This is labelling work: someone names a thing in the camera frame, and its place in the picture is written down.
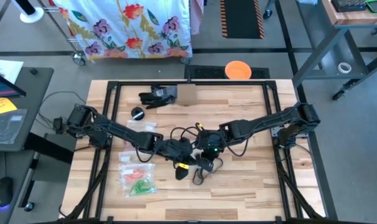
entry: yellow tag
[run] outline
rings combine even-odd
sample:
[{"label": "yellow tag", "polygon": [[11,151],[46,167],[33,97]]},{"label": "yellow tag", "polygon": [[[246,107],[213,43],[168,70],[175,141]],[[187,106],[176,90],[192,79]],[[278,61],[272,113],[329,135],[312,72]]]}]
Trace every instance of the yellow tag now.
[{"label": "yellow tag", "polygon": [[189,165],[180,163],[179,166],[183,169],[189,169]]},{"label": "yellow tag", "polygon": [[7,98],[0,98],[0,114],[16,110],[16,106]]}]

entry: cardboard box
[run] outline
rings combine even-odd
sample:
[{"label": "cardboard box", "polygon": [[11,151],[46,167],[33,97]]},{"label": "cardboard box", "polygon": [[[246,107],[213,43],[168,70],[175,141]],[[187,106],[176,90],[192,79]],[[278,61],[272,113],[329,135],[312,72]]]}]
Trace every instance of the cardboard box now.
[{"label": "cardboard box", "polygon": [[180,106],[190,106],[197,104],[197,86],[194,84],[177,85],[176,103]]}]

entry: caster wheel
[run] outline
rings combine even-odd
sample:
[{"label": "caster wheel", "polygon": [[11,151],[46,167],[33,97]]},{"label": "caster wheel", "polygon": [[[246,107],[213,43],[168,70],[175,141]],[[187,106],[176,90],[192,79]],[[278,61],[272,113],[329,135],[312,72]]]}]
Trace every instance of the caster wheel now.
[{"label": "caster wheel", "polygon": [[333,97],[332,97],[332,100],[338,100],[339,98],[341,98],[343,96],[343,94],[345,94],[344,91],[339,91],[337,94],[335,94]]},{"label": "caster wheel", "polygon": [[75,64],[77,64],[79,66],[86,65],[86,61],[85,61],[85,59],[83,59],[81,54],[73,54],[72,60],[74,61]]},{"label": "caster wheel", "polygon": [[271,15],[273,15],[272,10],[265,10],[264,14],[263,14],[263,19],[269,19],[271,17]]},{"label": "caster wheel", "polygon": [[25,212],[31,212],[32,209],[35,208],[35,203],[34,202],[27,202],[27,205],[24,207]]},{"label": "caster wheel", "polygon": [[186,57],[186,58],[180,58],[180,62],[184,65],[190,65],[191,58]]}]

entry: black desk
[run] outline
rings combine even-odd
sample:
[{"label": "black desk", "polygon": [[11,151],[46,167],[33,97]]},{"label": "black desk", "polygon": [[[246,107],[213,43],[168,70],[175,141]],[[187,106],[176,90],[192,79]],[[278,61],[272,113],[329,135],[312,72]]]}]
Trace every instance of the black desk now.
[{"label": "black desk", "polygon": [[[16,80],[16,85],[27,93],[26,97],[12,99],[17,108],[27,109],[24,122],[14,144],[0,144],[0,178],[5,176],[4,155],[6,153],[7,176],[13,178],[14,181],[13,200],[9,209],[0,210],[0,223],[9,222],[35,151],[64,162],[68,160],[71,162],[73,156],[71,151],[30,132],[54,72],[52,68],[36,68],[37,73],[34,75],[30,70],[31,68],[22,68]],[[62,155],[61,157],[56,156],[58,152]]]}]

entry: orange disc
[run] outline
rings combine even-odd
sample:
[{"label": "orange disc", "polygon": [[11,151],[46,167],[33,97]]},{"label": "orange disc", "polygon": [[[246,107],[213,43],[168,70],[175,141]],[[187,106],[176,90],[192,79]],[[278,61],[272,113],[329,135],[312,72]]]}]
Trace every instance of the orange disc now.
[{"label": "orange disc", "polygon": [[229,79],[249,79],[252,75],[249,65],[242,61],[229,62],[225,67],[225,73]]}]

